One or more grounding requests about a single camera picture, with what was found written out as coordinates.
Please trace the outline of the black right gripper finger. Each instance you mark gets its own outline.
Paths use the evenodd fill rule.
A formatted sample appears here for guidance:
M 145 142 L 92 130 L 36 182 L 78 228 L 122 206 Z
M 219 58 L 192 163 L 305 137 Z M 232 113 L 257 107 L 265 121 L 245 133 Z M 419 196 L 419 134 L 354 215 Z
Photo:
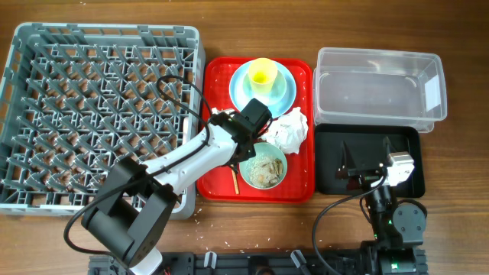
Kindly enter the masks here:
M 388 136 L 384 137 L 383 146 L 384 146 L 384 150 L 385 150 L 385 153 L 387 156 L 389 156 L 392 153 L 397 152 L 397 149 L 395 148 L 395 146 L 392 145 Z
M 342 157 L 339 170 L 356 170 L 355 160 L 346 141 L 342 142 Z

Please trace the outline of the white paper napkin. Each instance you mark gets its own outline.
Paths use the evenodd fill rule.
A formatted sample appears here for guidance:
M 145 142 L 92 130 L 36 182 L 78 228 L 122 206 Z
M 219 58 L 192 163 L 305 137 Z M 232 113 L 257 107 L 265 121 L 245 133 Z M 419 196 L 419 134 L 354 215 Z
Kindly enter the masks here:
M 261 139 L 278 147 L 284 154 L 298 154 L 309 130 L 307 122 L 301 108 L 295 107 L 274 121 Z

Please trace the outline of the yellow plastic cup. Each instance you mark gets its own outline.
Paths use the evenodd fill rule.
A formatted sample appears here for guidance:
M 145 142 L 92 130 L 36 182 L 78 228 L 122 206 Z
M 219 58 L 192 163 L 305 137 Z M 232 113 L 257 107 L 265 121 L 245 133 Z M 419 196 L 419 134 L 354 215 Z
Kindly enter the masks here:
M 248 78 L 251 90 L 259 95 L 267 95 L 271 92 L 278 68 L 275 62 L 268 58 L 252 60 L 248 67 Z

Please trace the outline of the green bowl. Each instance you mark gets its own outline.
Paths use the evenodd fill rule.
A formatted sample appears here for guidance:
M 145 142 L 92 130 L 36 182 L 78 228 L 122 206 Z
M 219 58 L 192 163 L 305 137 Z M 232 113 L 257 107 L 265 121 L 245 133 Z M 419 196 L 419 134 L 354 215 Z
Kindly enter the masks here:
M 287 174 L 285 154 L 266 142 L 256 143 L 254 151 L 254 157 L 238 165 L 241 177 L 255 189 L 267 190 L 279 186 Z

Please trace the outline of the wooden chopstick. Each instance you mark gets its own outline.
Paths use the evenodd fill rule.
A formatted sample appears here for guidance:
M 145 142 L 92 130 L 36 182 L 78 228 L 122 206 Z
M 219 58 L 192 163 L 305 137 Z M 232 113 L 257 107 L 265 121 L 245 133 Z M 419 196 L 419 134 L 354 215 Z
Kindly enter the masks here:
M 240 189 L 239 189 L 239 185 L 238 185 L 237 173 L 234 170 L 232 170 L 232 179 L 233 179 L 233 185 L 234 185 L 234 189 L 235 189 L 235 194 L 236 195 L 240 195 Z

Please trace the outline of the light blue bowl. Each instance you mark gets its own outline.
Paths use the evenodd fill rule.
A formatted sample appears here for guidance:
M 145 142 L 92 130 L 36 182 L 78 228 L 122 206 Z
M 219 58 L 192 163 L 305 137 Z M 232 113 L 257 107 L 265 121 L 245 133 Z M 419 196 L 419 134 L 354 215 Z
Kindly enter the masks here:
M 243 90 L 245 95 L 249 98 L 256 98 L 265 105 L 274 105 L 285 96 L 287 92 L 287 82 L 282 72 L 278 71 L 270 92 L 268 94 L 260 94 L 252 90 L 251 82 L 248 75 L 246 75 L 243 80 Z

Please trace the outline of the rice and food scraps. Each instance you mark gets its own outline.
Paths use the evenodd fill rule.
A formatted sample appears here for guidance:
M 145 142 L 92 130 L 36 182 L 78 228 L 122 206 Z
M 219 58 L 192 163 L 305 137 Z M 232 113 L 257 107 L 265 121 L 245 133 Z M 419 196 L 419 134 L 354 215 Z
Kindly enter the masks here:
M 262 155 L 250 162 L 249 179 L 258 189 L 269 189 L 280 182 L 284 171 L 283 161 L 279 158 Z

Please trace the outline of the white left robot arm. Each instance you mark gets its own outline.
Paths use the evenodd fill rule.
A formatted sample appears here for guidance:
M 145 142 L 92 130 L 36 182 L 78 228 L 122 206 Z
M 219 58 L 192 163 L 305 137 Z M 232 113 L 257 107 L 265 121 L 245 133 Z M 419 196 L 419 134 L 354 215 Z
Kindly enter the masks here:
M 212 115 L 201 132 L 162 157 L 120 160 L 83 213 L 83 227 L 133 274 L 155 273 L 163 261 L 156 244 L 178 195 L 210 170 L 253 157 L 271 119 L 268 107 L 252 99 L 234 115 Z

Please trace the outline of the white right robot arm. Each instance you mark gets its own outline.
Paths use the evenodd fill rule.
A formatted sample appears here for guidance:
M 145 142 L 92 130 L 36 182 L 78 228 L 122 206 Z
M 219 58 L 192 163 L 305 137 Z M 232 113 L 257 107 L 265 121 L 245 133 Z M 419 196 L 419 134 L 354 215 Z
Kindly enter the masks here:
M 394 188 L 408 180 L 415 163 L 406 151 L 396 152 L 384 139 L 385 158 L 366 168 L 357 165 L 342 143 L 341 166 L 335 177 L 359 189 L 361 210 L 372 227 L 373 241 L 361 243 L 361 265 L 366 274 L 419 274 L 416 248 L 423 243 L 427 210 L 413 199 L 399 200 Z

